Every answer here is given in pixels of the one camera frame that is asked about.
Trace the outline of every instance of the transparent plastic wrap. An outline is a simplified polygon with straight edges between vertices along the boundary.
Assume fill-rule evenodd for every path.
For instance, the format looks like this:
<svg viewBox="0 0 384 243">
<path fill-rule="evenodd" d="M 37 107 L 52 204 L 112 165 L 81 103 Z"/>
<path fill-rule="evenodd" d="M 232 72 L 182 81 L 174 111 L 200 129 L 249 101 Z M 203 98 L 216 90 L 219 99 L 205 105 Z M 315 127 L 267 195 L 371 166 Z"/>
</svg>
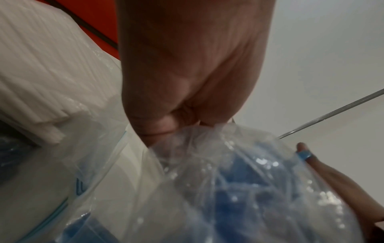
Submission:
<svg viewBox="0 0 384 243">
<path fill-rule="evenodd" d="M 48 242 L 92 206 L 127 144 L 121 81 L 61 10 L 0 1 L 1 243 Z"/>
<path fill-rule="evenodd" d="M 364 242 L 350 208 L 268 133 L 186 128 L 142 166 L 124 242 Z"/>
</svg>

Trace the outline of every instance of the hand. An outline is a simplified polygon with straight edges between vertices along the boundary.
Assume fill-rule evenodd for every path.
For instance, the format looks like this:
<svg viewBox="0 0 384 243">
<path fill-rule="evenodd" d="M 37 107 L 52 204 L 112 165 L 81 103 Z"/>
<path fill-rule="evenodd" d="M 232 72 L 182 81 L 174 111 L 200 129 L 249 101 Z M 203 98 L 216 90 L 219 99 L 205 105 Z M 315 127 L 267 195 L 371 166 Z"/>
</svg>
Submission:
<svg viewBox="0 0 384 243">
<path fill-rule="evenodd" d="M 144 143 L 227 122 L 250 95 L 275 0 L 116 0 L 122 98 Z"/>
<path fill-rule="evenodd" d="M 297 151 L 309 150 L 304 143 L 297 144 Z M 312 155 L 307 163 L 335 190 L 356 214 L 364 236 L 368 238 L 374 224 L 384 219 L 384 207 L 367 194 L 356 182 L 343 173 L 322 163 Z"/>
</svg>

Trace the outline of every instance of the metal rod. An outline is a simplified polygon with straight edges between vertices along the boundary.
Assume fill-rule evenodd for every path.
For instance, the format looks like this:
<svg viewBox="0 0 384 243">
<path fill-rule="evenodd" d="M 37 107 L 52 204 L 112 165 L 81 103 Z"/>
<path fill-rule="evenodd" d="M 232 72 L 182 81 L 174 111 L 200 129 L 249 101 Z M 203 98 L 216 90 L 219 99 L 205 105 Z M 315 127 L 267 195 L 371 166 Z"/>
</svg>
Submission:
<svg viewBox="0 0 384 243">
<path fill-rule="evenodd" d="M 294 129 L 294 130 L 292 130 L 292 131 L 290 131 L 288 133 L 284 133 L 283 135 L 279 136 L 279 138 L 282 139 L 282 138 L 285 138 L 286 136 L 289 136 L 289 135 L 292 135 L 294 133 L 297 133 L 298 131 L 301 131 L 301 130 L 306 129 L 306 128 L 310 127 L 310 126 L 313 126 L 316 123 L 319 123 L 319 122 L 324 121 L 324 120 L 326 120 L 328 118 L 331 118 L 332 116 L 336 116 L 337 114 L 340 114 L 340 113 L 342 113 L 342 112 L 344 112 L 346 110 L 349 110 L 349 109 L 354 108 L 354 107 L 356 107 L 358 105 L 361 105 L 361 104 L 363 104 L 363 103 L 365 103 L 367 101 L 370 101 L 370 100 L 372 100 L 374 98 L 377 98 L 377 97 L 379 97 L 379 96 L 381 96 L 383 94 L 384 94 L 384 89 L 379 90 L 379 91 L 377 91 L 377 92 L 375 92 L 373 94 L 370 94 L 368 96 L 365 96 L 364 98 L 361 98 L 360 100 L 356 100 L 356 101 L 354 101 L 354 102 L 352 102 L 352 103 L 350 103 L 350 104 L 348 104 L 346 106 L 343 106 L 343 107 L 341 107 L 341 108 L 339 108 L 337 110 L 334 110 L 334 111 L 332 111 L 332 112 L 330 112 L 328 114 L 325 114 L 324 116 L 321 116 L 321 117 L 319 117 L 317 119 L 314 119 L 314 120 L 312 120 L 312 121 L 310 121 L 310 122 L 308 122 L 308 123 L 306 123 L 306 124 L 296 128 L 296 129 Z"/>
</svg>

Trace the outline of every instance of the plastic packaging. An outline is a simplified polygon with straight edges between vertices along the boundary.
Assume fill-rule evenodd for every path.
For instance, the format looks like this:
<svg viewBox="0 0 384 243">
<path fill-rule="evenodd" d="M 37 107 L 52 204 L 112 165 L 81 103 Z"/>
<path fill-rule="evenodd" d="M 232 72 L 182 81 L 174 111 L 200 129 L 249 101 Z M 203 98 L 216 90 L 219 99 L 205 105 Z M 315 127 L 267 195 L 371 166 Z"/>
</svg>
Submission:
<svg viewBox="0 0 384 243">
<path fill-rule="evenodd" d="M 152 147 L 129 243 L 363 243 L 355 215 L 280 140 L 236 124 Z"/>
<path fill-rule="evenodd" d="M 0 121 L 16 131 L 0 133 L 0 242 L 45 243 L 91 211 L 127 143 L 121 70 L 67 14 L 33 0 L 0 1 L 0 37 Z"/>
</svg>

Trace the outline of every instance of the clear plastic bag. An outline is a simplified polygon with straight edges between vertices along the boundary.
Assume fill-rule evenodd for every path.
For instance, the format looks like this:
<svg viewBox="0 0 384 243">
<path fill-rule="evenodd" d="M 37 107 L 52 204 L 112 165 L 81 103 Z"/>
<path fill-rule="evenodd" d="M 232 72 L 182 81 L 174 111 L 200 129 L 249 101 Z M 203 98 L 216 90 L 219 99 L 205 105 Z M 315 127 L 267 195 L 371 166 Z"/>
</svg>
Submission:
<svg viewBox="0 0 384 243">
<path fill-rule="evenodd" d="M 298 155 L 235 124 L 190 127 L 152 147 L 129 243 L 362 243 L 349 207 Z"/>
<path fill-rule="evenodd" d="M 67 14 L 0 1 L 1 243 L 48 242 L 91 211 L 127 144 L 121 85 L 120 68 Z"/>
</svg>

